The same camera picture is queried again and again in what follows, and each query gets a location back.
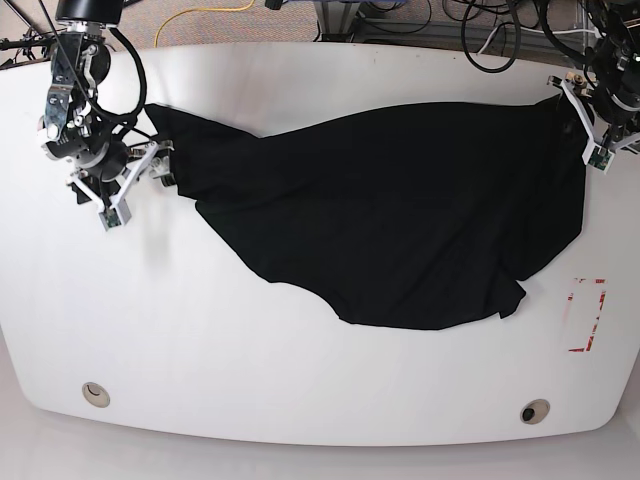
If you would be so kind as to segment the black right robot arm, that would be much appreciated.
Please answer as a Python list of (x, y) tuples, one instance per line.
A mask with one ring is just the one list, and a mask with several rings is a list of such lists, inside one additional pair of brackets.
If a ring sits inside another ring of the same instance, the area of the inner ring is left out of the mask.
[[(126, 196), (143, 173), (151, 173), (166, 186), (173, 182), (171, 141), (155, 141), (151, 136), (131, 146), (123, 141), (134, 131), (147, 97), (141, 58), (118, 29), (123, 9), (121, 1), (61, 1), (55, 14), (46, 18), (65, 29), (53, 35), (51, 84), (38, 127), (45, 154), (73, 164), (68, 184), (78, 203), (95, 203), (107, 228), (128, 222)], [(105, 31), (112, 33), (134, 61), (139, 94), (127, 113), (110, 112), (98, 103), (98, 87), (111, 66)]]

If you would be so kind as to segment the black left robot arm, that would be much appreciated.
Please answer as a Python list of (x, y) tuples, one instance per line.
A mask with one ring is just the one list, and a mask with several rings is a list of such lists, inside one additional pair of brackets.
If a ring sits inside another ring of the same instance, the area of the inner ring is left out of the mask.
[(591, 86), (591, 105), (608, 128), (595, 147), (611, 154), (639, 142), (639, 3), (585, 1), (586, 14), (600, 35), (578, 51), (557, 38), (548, 23), (549, 3), (535, 3), (547, 41), (582, 69)]

